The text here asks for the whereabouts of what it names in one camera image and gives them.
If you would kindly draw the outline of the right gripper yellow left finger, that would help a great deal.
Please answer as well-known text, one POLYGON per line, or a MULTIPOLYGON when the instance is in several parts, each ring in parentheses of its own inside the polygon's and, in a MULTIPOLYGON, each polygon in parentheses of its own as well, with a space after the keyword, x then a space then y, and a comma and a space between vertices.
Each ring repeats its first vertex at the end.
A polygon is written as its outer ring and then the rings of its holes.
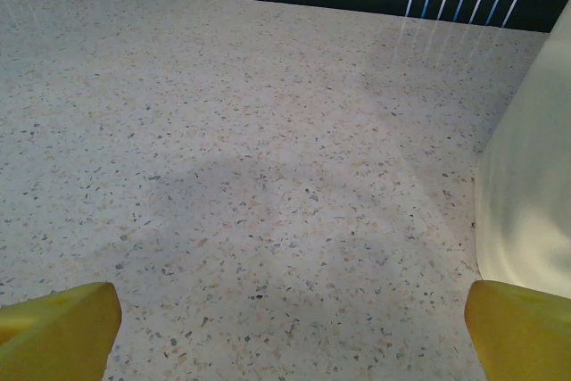
POLYGON ((77 286, 1 309, 3 380, 101 380, 120 329, 113 284, 77 286))

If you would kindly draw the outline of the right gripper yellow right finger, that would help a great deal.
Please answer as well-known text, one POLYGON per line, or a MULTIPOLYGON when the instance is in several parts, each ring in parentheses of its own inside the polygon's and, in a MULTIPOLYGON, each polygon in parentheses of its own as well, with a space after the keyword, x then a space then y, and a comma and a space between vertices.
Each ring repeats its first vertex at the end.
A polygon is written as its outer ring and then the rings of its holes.
POLYGON ((570 379, 570 300, 491 280, 472 284, 465 322, 488 380, 570 379))

